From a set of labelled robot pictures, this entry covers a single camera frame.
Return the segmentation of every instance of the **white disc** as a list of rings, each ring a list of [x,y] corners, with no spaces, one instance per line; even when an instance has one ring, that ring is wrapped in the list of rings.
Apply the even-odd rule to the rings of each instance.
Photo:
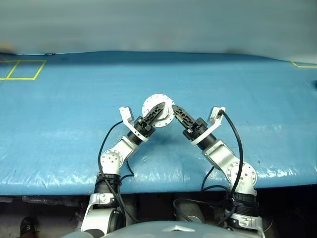
[[[172,105],[174,105],[173,100],[171,100],[168,96],[158,93],[148,97],[142,107],[142,115],[146,116],[146,114],[157,104],[165,102],[165,107],[161,115],[156,118],[153,126],[155,127],[163,127],[172,122],[174,119],[174,112],[172,109]]]
[[[107,150],[101,155],[100,161],[103,167],[106,166],[107,169],[110,169],[110,167],[114,167],[114,169],[116,170],[118,169],[116,166],[118,163],[119,163],[119,167],[122,166],[123,158],[118,151]]]

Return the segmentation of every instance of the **blue tarp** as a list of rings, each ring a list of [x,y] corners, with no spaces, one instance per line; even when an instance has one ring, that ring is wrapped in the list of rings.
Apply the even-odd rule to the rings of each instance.
[[[35,80],[0,81],[0,194],[89,194],[108,129],[135,118],[144,100],[169,96],[194,118],[224,106],[236,125],[257,188],[317,183],[317,69],[246,55],[99,52],[2,56],[46,60]],[[0,62],[0,77],[15,63]],[[11,77],[31,77],[40,64],[20,63]],[[129,159],[134,178],[122,192],[198,191],[211,164],[174,120],[157,128]],[[128,132],[118,126],[104,150]],[[214,135],[238,154],[223,121]],[[128,173],[126,165],[122,175]],[[228,184],[214,171],[206,185]]]

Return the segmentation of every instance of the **black bellows joint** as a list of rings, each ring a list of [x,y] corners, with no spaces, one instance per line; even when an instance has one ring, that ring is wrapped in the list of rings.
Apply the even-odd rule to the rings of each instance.
[[[216,141],[216,137],[214,137],[214,135],[212,135],[212,134],[209,134],[205,139],[203,139],[201,142],[199,142],[197,144],[197,146],[201,150],[205,150],[207,147],[213,145],[215,141]]]
[[[105,178],[102,178],[102,175],[97,176],[97,181],[95,184],[95,193],[111,193],[111,190],[106,184],[105,179],[108,180],[113,190],[117,193],[118,184],[120,184],[120,175],[110,175],[110,174],[105,174]]]
[[[142,140],[139,137],[137,137],[132,131],[129,131],[127,136],[136,145],[140,145],[142,142]]]
[[[237,203],[235,213],[252,217],[259,215],[259,203],[256,196],[243,193],[234,193],[234,196]],[[232,203],[228,206],[228,210],[230,211],[231,209]]]

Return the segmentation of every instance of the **metal bracket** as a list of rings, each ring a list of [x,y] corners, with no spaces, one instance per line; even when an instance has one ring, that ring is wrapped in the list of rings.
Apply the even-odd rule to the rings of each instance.
[[[243,229],[257,230],[258,235],[260,235],[262,238],[265,238],[261,217],[252,217],[252,216],[245,216],[245,215],[233,213],[230,218],[234,219],[235,220],[234,222],[237,221],[239,227]]]
[[[201,142],[203,139],[205,139],[208,135],[210,135],[214,130],[216,130],[220,125],[223,118],[223,115],[219,115],[219,111],[223,110],[225,111],[225,107],[213,107],[210,114],[210,122],[211,127],[209,127],[203,134],[198,136],[195,140],[193,140],[191,143],[192,145],[197,145],[199,142]]]
[[[94,209],[97,204],[109,204],[114,200],[111,193],[94,193],[90,195],[89,205],[81,226],[81,231],[84,232],[90,229],[101,230],[107,234],[109,218],[114,208]]]
[[[120,109],[120,114],[122,117],[123,124],[125,124],[130,129],[130,131],[133,132],[133,134],[135,134],[138,138],[140,138],[140,140],[147,142],[149,139],[144,137],[141,133],[139,133],[136,130],[136,128],[134,128],[134,126],[132,124],[134,118],[131,114],[130,108],[129,107],[121,107],[119,109]]]

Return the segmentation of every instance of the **circular plate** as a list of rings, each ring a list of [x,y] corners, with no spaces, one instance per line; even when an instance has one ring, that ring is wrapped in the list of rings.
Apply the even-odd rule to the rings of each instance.
[[[161,115],[155,120],[153,126],[155,127],[163,127],[172,122],[174,119],[174,112],[172,109],[172,105],[174,105],[173,100],[171,100],[168,96],[164,94],[154,94],[148,97],[142,107],[142,115],[146,116],[146,114],[157,104],[165,102],[165,107]]]
[[[234,173],[236,175],[238,174],[239,163],[240,162],[233,162],[233,163],[231,163],[228,166],[228,168],[227,168],[227,176],[228,176],[230,181],[231,181],[231,177],[232,177],[232,175]],[[256,182],[257,182],[257,172],[248,163],[243,162],[243,169],[242,169],[242,174],[240,176],[240,179],[243,180],[244,178],[246,178],[246,176],[251,177],[253,185],[256,184]]]
[[[119,161],[119,166],[122,166],[123,158],[121,154],[116,150],[107,150],[101,155],[101,164],[102,166],[107,165],[106,160],[109,160],[111,163],[117,163],[116,160]]]

